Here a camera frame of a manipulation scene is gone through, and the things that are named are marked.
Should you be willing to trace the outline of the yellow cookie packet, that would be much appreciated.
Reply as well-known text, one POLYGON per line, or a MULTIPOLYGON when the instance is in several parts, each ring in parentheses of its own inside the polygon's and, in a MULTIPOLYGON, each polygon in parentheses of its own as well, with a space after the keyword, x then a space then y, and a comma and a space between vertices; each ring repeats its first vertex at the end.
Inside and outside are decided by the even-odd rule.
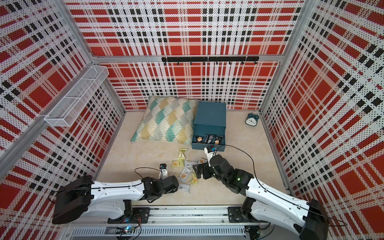
POLYGON ((184 166, 185 164, 183 159, 172 161, 172 169, 183 168, 184 166))
POLYGON ((197 178, 196 174, 195 173, 191 173, 190 175, 191 175, 191 178, 189 180, 189 184, 197 184, 198 183, 198 178, 197 178))
POLYGON ((177 160, 185 160, 186 156, 185 153, 188 151, 187 148, 179 148, 179 155, 177 157, 177 160))

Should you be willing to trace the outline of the yellow cookie packet top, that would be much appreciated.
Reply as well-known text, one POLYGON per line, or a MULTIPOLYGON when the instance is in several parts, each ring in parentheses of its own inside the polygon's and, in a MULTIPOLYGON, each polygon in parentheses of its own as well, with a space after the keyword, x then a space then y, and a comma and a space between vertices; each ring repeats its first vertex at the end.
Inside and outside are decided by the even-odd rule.
POLYGON ((177 160, 185 160, 186 156, 185 153, 188 151, 187 148, 179 148, 179 155, 177 157, 177 160))

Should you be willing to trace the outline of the black cookie packet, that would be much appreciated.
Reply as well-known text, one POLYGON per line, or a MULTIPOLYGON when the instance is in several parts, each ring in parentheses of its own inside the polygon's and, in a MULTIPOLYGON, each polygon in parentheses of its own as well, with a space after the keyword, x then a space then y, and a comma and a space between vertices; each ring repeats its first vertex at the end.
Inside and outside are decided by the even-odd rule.
POLYGON ((205 144, 211 144, 214 140, 215 136, 214 135, 211 135, 211 134, 207 134, 206 135, 206 139, 205 139, 205 144))
POLYGON ((225 137, 223 135, 215 135, 214 144, 215 145, 221 145, 223 143, 224 139, 225 139, 225 137))
POLYGON ((201 144, 204 143, 204 136, 195 136, 196 137, 196 143, 201 144))

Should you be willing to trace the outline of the teal three-drawer cabinet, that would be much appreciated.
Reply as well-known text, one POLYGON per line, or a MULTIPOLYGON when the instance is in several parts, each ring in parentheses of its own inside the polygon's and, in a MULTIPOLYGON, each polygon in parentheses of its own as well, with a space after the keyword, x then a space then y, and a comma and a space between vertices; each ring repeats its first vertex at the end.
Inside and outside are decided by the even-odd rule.
POLYGON ((194 121, 193 141, 191 143, 192 149, 203 150, 207 146, 214 145, 219 151, 223 152, 226 145, 226 119, 227 105, 225 103, 200 101, 194 121), (214 136, 223 135, 225 139, 221 145, 214 144, 215 138, 211 144, 196 143, 195 136, 204 136, 206 139, 207 134, 214 136))

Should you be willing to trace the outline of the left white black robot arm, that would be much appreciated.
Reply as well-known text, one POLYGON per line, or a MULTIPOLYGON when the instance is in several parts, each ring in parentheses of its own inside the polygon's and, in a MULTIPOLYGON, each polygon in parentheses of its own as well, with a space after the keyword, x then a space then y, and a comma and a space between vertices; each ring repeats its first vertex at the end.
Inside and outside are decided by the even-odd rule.
POLYGON ((109 223, 122 223, 133 216, 133 201, 152 203, 163 195, 175 193, 178 188, 175 176, 145 177, 125 183, 103 183, 83 176, 59 188, 52 224, 68 224, 81 217, 105 217, 109 223))

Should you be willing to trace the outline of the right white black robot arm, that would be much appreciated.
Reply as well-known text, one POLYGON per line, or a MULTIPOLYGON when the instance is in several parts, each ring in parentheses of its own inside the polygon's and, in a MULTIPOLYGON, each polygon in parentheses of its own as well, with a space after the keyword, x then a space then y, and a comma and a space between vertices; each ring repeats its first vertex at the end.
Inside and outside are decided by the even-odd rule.
POLYGON ((235 194, 245 196, 241 207, 247 222, 266 221, 295 233, 301 240, 325 240, 329 218, 323 205, 284 194, 251 173, 233 168, 221 155, 193 166, 197 178, 215 178, 235 194))

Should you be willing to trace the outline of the white cookie packet right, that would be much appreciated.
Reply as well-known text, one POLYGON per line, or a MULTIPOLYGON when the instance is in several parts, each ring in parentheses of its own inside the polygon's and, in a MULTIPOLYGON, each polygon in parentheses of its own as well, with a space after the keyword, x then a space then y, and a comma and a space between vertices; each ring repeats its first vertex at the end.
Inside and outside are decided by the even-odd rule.
POLYGON ((205 164, 205 163, 207 163, 207 162, 208 162, 208 160, 207 160, 207 159, 204 159, 204 158, 201 158, 201 159, 198 161, 199 164, 205 164))

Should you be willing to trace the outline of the white cookie packet centre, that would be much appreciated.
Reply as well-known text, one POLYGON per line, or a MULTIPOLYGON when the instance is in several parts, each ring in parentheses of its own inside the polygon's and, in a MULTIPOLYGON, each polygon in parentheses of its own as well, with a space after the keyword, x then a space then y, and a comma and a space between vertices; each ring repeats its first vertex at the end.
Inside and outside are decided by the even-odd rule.
POLYGON ((194 165, 197 165, 198 161, 185 161, 184 165, 188 169, 192 169, 194 165))

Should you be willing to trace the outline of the white cookie packet bottom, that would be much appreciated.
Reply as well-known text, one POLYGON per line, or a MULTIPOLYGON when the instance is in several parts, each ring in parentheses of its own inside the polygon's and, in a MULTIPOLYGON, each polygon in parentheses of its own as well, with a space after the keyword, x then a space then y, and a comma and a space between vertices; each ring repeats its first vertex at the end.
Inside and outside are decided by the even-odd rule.
POLYGON ((186 183, 179 183, 178 191, 190 193, 191 192, 191 184, 186 184, 186 183))

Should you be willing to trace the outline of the patterned green yellow pillow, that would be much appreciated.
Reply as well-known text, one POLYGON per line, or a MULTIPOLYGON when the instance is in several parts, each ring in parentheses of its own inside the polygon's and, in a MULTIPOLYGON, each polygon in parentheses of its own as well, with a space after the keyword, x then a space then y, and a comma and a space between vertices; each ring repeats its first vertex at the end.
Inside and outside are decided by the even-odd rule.
POLYGON ((198 100, 151 96, 132 142, 192 143, 198 100))

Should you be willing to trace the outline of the teal alarm clock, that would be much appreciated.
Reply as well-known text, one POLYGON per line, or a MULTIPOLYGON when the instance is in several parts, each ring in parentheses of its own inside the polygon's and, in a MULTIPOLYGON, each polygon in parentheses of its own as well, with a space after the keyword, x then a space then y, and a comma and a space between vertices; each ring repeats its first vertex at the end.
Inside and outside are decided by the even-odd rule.
POLYGON ((248 126, 255 127, 255 126, 257 126, 259 119, 260 119, 260 116, 258 114, 256 114, 256 113, 249 113, 247 115, 245 123, 248 126))

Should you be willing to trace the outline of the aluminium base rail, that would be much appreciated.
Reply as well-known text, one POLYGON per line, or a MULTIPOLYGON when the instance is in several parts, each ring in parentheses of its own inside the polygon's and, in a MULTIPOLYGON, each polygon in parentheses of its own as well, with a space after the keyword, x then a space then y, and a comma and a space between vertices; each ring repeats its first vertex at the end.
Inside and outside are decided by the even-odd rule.
POLYGON ((292 218, 265 205, 256 206, 255 220, 246 220, 238 206, 135 206, 137 219, 108 224, 105 219, 84 218, 70 224, 63 240, 140 240, 145 237, 240 237, 250 233, 265 239, 273 230, 284 228, 290 235, 303 229, 292 218))

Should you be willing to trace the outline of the black wall hook rail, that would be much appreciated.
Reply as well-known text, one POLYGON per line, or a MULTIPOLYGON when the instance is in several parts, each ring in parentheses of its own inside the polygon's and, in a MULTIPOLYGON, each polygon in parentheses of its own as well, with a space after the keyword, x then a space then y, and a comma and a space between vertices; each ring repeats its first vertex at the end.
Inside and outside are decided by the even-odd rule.
POLYGON ((259 56, 244 57, 162 57, 163 63, 199 63, 199 62, 258 62, 259 56))

